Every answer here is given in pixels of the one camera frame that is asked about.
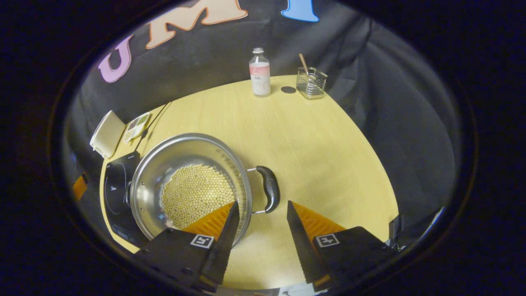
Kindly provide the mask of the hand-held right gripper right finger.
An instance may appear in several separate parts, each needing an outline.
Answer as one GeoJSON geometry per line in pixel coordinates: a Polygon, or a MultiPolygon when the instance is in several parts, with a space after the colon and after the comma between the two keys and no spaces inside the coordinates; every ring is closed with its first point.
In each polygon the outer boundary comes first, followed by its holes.
{"type": "Polygon", "coordinates": [[[397,254],[364,227],[346,229],[293,201],[287,204],[287,221],[314,291],[352,289],[397,254]]]}

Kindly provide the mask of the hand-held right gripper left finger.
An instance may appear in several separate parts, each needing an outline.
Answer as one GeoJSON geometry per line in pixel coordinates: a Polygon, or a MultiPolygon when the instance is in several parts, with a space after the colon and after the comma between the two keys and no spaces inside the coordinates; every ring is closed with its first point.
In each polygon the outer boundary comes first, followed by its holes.
{"type": "Polygon", "coordinates": [[[178,287],[216,292],[224,279],[239,220],[235,201],[218,238],[169,227],[135,253],[134,260],[178,287]]]}

